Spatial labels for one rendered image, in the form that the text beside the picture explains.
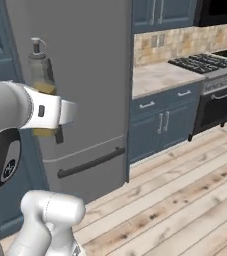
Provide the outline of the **black and steel range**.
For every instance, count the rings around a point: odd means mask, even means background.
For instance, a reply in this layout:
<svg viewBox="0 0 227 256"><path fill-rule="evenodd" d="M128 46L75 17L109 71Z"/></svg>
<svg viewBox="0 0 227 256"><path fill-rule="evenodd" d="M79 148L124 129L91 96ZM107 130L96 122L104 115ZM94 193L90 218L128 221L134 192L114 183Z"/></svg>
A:
<svg viewBox="0 0 227 256"><path fill-rule="evenodd" d="M188 136L227 122L227 57L213 53L201 53L169 60L170 64L203 75L198 110L194 128Z"/></svg>

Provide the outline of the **blue base cupboards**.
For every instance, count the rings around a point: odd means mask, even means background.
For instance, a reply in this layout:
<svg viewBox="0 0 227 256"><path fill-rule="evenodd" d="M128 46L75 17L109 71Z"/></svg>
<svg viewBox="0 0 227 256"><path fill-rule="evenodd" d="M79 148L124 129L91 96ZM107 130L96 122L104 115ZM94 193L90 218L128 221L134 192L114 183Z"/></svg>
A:
<svg viewBox="0 0 227 256"><path fill-rule="evenodd" d="M131 104L129 161L134 163L176 145L192 132L201 83L136 98Z"/></svg>

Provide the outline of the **black microwave oven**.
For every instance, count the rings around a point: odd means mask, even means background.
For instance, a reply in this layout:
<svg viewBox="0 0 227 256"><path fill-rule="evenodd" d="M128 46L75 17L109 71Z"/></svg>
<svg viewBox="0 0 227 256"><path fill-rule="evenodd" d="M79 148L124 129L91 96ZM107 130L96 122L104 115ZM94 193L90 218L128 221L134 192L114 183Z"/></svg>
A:
<svg viewBox="0 0 227 256"><path fill-rule="evenodd" d="M227 0L197 0L194 25L207 27L227 24Z"/></svg>

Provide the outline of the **grey fridge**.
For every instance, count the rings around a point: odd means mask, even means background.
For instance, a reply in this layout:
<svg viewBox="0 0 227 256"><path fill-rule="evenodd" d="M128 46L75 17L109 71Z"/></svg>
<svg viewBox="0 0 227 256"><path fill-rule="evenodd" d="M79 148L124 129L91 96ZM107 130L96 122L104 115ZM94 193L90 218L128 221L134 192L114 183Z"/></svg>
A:
<svg viewBox="0 0 227 256"><path fill-rule="evenodd" d="M39 141L51 190L91 202L128 178L132 0L6 0L24 79L31 79L31 40L46 43L57 93L77 104L64 142ZM66 170L124 147L125 153L59 179Z"/></svg>

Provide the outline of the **blue wall cupboards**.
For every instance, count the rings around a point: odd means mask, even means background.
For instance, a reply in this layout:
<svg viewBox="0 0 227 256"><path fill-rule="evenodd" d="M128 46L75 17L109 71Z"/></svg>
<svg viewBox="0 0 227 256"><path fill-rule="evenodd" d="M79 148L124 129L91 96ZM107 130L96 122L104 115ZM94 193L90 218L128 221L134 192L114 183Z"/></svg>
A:
<svg viewBox="0 0 227 256"><path fill-rule="evenodd" d="M135 34L191 27L197 0L133 0Z"/></svg>

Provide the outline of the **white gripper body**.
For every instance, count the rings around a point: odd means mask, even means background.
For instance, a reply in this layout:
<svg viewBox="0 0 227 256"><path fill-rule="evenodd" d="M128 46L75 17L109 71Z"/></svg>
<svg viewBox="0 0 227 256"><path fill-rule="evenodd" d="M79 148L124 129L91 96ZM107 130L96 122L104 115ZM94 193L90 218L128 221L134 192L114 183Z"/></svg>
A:
<svg viewBox="0 0 227 256"><path fill-rule="evenodd" d="M73 103L67 100L61 100L59 124L65 125L68 123L72 123L75 119L76 113L77 113L76 103Z"/></svg>

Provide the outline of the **oil and vinegar bottle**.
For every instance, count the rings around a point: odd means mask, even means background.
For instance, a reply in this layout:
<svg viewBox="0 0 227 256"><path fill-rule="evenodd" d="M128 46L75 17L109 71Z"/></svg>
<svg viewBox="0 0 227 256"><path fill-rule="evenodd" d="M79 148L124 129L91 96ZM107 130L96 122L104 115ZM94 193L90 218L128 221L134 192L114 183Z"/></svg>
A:
<svg viewBox="0 0 227 256"><path fill-rule="evenodd" d="M46 43L38 38L32 38L33 52L29 55L32 86L39 92L55 95L56 86L51 60L45 53Z"/></svg>

